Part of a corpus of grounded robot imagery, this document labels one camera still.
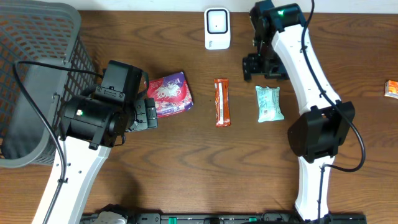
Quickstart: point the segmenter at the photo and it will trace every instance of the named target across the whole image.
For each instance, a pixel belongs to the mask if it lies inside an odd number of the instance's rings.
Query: wood grain
[[[255,213],[291,210],[298,162],[287,129],[299,117],[289,81],[243,81],[241,60],[255,52],[246,13],[231,14],[227,50],[204,48],[203,14],[81,11],[81,35],[97,69],[108,61],[133,64],[151,79],[184,71],[194,107],[159,120],[157,129],[131,133],[99,172],[85,212],[109,203],[164,213]],[[383,97],[398,80],[398,16],[315,14],[310,35],[326,76],[356,108],[355,124],[368,147],[356,173],[333,170],[333,213],[363,212],[369,223],[398,220],[398,100]],[[215,128],[214,78],[229,78],[231,123]],[[285,120],[257,123],[254,87],[279,86]],[[354,167],[359,146],[350,133],[336,164]],[[0,223],[30,223],[50,167],[0,169]]]

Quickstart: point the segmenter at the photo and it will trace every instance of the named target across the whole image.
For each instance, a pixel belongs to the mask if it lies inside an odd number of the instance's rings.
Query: white wall
[[[223,6],[231,12],[248,12],[257,0],[41,0],[64,2],[81,10],[204,11]],[[276,6],[296,2],[303,12],[311,0],[273,0]],[[398,0],[315,0],[315,12],[398,13]]]

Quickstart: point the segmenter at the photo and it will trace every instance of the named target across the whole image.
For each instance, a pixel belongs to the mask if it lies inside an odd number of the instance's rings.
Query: light blue packet
[[[279,121],[285,119],[279,108],[279,87],[263,88],[256,86],[259,104],[259,123],[264,121]]]

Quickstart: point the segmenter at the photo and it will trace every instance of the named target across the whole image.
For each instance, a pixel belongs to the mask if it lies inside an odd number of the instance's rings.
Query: green connector
[[[177,218],[169,218],[169,224],[177,224]]]

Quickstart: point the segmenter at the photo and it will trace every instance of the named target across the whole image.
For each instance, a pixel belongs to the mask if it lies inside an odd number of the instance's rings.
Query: basket
[[[52,164],[55,144],[20,94],[12,64],[35,60],[93,71],[80,24],[79,13],[67,4],[0,0],[0,167]],[[37,65],[19,65],[18,74],[54,130],[65,102],[95,81],[92,75]]]

